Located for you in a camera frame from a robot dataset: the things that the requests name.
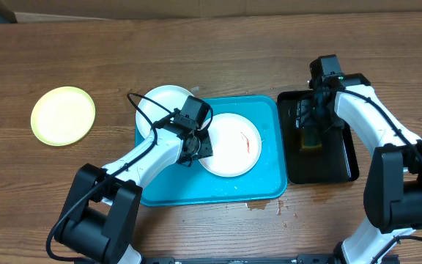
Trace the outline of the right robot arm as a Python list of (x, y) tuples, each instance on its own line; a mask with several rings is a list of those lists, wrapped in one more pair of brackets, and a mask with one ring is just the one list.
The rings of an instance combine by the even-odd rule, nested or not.
[(295, 116), (302, 150), (322, 145), (322, 134), (349, 125), (371, 155), (363, 192), (365, 219), (337, 244), (329, 263), (381, 263), (405, 240), (421, 241), (422, 138), (404, 127), (380, 102), (368, 79), (345, 74), (336, 55), (310, 65), (310, 92)]

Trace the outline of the yellow-green rimmed plate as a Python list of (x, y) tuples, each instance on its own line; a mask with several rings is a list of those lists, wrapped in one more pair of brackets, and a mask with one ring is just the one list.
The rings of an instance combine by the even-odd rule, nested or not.
[(34, 105), (31, 129), (44, 144), (66, 146), (88, 134), (95, 115), (95, 103), (87, 92), (77, 87), (58, 87)]

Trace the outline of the green yellow sponge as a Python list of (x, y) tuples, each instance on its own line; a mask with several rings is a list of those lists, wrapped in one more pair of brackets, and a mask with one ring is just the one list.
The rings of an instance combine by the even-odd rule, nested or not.
[(315, 150), (322, 147), (319, 131), (315, 127), (305, 127), (300, 130), (300, 149)]

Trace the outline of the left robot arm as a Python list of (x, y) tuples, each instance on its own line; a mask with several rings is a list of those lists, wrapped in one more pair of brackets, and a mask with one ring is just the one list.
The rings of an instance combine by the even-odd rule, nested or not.
[(142, 191), (168, 166), (212, 156), (212, 118), (212, 107), (190, 95), (181, 109), (150, 122), (148, 137), (124, 157), (102, 168), (82, 166), (48, 233), (48, 256), (72, 263), (143, 263), (132, 246)]

